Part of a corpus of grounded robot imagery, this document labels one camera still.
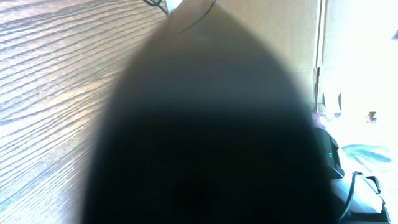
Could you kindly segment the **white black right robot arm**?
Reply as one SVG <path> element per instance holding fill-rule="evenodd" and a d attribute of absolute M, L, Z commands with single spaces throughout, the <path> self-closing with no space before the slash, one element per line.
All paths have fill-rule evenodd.
<path fill-rule="evenodd" d="M 325 129 L 314 132 L 326 156 L 327 171 L 337 211 L 337 223 L 390 223 L 379 179 L 349 164 L 349 157 Z"/>

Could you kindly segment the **blue smartphone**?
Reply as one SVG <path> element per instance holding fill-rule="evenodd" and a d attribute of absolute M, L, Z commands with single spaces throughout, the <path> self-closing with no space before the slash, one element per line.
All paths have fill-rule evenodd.
<path fill-rule="evenodd" d="M 308 106 L 213 1 L 184 1 L 119 78 L 82 223 L 336 223 Z"/>

